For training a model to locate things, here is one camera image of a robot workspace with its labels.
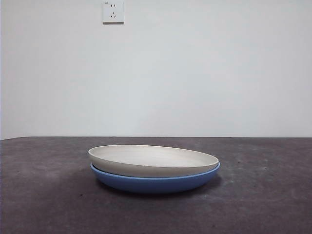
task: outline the dark table surface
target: dark table surface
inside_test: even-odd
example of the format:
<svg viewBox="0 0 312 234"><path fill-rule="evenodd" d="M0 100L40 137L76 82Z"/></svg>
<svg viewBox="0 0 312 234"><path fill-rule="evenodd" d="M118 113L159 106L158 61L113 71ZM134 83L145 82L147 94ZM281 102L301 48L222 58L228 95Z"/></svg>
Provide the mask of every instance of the dark table surface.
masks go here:
<svg viewBox="0 0 312 234"><path fill-rule="evenodd" d="M88 149L171 146L212 154L206 185L169 195L109 188ZM309 234L312 138L24 137L1 141L2 234Z"/></svg>

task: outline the bowl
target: bowl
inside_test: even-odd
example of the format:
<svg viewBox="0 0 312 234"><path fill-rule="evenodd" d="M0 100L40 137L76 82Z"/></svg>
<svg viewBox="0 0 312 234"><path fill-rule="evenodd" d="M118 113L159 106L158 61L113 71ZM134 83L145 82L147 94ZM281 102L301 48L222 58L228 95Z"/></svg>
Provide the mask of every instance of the bowl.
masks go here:
<svg viewBox="0 0 312 234"><path fill-rule="evenodd" d="M176 177L203 173L219 160L209 154L151 145L107 145L89 150L92 164L101 171L133 177Z"/></svg>
<svg viewBox="0 0 312 234"><path fill-rule="evenodd" d="M163 178L115 175L97 169L92 163L90 166L102 183L115 189L141 194L165 194L194 189L207 183L216 174L220 163L218 162L217 167L204 173Z"/></svg>

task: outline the stacked plates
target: stacked plates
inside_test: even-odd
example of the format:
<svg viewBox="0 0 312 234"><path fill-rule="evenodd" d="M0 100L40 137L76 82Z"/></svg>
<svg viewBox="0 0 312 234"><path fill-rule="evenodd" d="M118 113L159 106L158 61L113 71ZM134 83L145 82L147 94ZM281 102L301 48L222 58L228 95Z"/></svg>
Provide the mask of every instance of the stacked plates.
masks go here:
<svg viewBox="0 0 312 234"><path fill-rule="evenodd" d="M108 145L89 150L91 169L104 184L134 193L174 193L196 188L220 167L205 153L149 145Z"/></svg>

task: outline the blue plate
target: blue plate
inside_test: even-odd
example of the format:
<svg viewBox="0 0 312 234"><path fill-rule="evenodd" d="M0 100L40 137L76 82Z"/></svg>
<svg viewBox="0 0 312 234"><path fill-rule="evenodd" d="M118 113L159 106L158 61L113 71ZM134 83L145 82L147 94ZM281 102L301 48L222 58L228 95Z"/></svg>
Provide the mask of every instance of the blue plate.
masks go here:
<svg viewBox="0 0 312 234"><path fill-rule="evenodd" d="M196 175L143 178L103 172L95 168L91 163L91 169L102 183L115 189L142 194L175 193L197 188L208 182L216 174L219 167L220 162L214 169Z"/></svg>

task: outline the plate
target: plate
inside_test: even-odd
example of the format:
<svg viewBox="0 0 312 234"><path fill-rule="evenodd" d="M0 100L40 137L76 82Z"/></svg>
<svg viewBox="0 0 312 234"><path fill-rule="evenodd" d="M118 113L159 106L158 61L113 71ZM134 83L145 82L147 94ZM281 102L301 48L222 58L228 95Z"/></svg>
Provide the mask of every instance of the plate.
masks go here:
<svg viewBox="0 0 312 234"><path fill-rule="evenodd" d="M170 178L143 178L115 175L97 169L92 163L90 166L102 183L115 189L132 193L165 194L182 192L205 184L216 174L220 163L214 169L204 173Z"/></svg>
<svg viewBox="0 0 312 234"><path fill-rule="evenodd" d="M202 152L151 145L107 145L89 150L101 171L134 177L176 177L206 172L218 159Z"/></svg>

